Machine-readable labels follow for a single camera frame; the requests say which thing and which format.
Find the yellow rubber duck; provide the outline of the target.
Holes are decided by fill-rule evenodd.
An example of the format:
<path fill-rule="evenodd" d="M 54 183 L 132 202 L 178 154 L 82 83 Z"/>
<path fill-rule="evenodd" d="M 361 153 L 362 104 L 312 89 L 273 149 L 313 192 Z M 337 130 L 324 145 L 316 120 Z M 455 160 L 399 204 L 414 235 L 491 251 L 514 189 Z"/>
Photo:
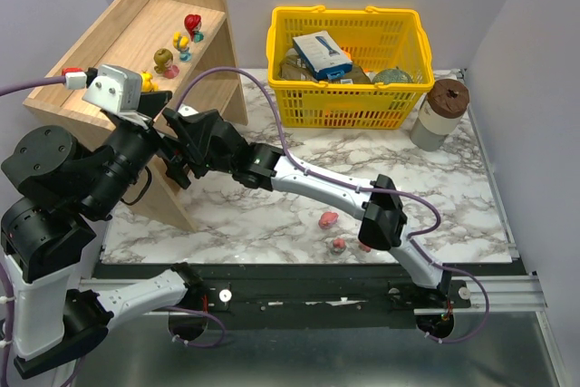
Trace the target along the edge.
<path fill-rule="evenodd" d="M 142 71 L 141 76 L 141 91 L 142 92 L 156 92 L 159 86 L 153 81 L 153 75 L 147 71 Z"/>

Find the brown hat duck toy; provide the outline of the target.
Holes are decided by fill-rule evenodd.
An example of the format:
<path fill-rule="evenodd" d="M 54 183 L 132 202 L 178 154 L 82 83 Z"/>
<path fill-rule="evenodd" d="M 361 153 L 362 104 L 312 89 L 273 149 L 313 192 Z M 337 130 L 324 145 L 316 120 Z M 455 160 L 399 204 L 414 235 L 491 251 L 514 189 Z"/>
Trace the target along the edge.
<path fill-rule="evenodd" d="M 167 48 L 159 48 L 154 55 L 154 70 L 166 79 L 175 79 L 179 75 L 179 68 L 174 63 L 173 54 Z"/>

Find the yellow blue duck toy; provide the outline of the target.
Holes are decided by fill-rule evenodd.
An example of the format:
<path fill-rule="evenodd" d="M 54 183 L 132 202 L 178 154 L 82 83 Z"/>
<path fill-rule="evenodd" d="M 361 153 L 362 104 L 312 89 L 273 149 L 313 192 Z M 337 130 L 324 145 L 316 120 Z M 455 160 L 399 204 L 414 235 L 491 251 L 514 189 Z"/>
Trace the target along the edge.
<path fill-rule="evenodd" d="M 189 38 L 181 32 L 175 32 L 172 37 L 172 45 L 179 53 L 179 59 L 182 62 L 188 62 L 191 59 L 189 50 Z"/>

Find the red haired mermaid toy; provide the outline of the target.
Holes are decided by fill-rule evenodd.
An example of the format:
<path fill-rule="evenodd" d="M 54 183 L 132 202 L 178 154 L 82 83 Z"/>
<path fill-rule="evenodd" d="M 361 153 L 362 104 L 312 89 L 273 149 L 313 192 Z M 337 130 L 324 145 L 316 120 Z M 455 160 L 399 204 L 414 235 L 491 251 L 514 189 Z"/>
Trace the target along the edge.
<path fill-rule="evenodd" d="M 188 32 L 189 39 L 193 43 L 199 43 L 204 39 L 201 32 L 202 19 L 200 15 L 189 14 L 184 18 L 184 27 Z"/>

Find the pink pig toy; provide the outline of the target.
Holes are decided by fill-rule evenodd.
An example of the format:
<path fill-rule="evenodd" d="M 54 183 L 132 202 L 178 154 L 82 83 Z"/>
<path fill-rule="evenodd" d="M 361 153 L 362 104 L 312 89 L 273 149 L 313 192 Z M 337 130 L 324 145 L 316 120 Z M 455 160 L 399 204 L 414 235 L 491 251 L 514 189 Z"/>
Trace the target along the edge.
<path fill-rule="evenodd" d="M 321 229 L 329 229 L 337 223 L 338 218 L 339 215 L 336 212 L 324 212 L 318 220 L 318 226 Z"/>

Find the small pink cupcake toy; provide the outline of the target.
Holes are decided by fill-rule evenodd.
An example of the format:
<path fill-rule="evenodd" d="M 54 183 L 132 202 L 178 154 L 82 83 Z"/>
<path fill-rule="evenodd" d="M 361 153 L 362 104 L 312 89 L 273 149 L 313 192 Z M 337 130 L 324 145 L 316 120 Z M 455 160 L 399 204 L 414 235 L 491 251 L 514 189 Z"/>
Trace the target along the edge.
<path fill-rule="evenodd" d="M 346 249 L 345 240 L 342 238 L 336 238 L 332 241 L 330 245 L 331 253 L 334 255 L 341 255 Z"/>

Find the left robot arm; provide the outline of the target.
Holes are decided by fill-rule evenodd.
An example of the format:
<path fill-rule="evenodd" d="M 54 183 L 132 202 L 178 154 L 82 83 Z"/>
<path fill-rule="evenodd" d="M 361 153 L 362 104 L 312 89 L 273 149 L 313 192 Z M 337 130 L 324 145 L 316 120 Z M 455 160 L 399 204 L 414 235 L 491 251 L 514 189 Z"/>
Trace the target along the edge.
<path fill-rule="evenodd" d="M 145 92 L 95 150 L 58 125 L 26 134 L 2 163 L 21 198 L 1 220 L 1 244 L 12 313 L 5 339 L 14 367 L 30 379 L 94 350 L 109 331 L 150 311 L 206 303 L 201 277 L 177 263 L 152 279 L 114 291 L 79 291 L 69 280 L 95 239 L 91 224 L 107 220 L 150 160 L 169 149 L 154 118 L 170 92 Z"/>

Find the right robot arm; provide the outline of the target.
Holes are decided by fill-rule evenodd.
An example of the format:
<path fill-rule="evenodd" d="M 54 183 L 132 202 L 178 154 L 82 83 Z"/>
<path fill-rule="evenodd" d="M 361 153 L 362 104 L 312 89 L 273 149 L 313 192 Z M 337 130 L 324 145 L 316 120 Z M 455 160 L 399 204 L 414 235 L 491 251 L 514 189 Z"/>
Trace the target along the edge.
<path fill-rule="evenodd" d="M 280 148 L 249 143 L 215 110 L 182 116 L 166 108 L 162 116 L 176 135 L 168 174 L 182 188 L 189 186 L 185 169 L 197 179 L 215 171 L 248 189 L 296 194 L 339 209 L 359 221 L 360 242 L 388 252 L 405 269 L 417 297 L 429 304 L 445 304 L 450 274 L 416 240 L 403 211 L 404 195 L 389 177 L 349 178 L 298 160 Z"/>

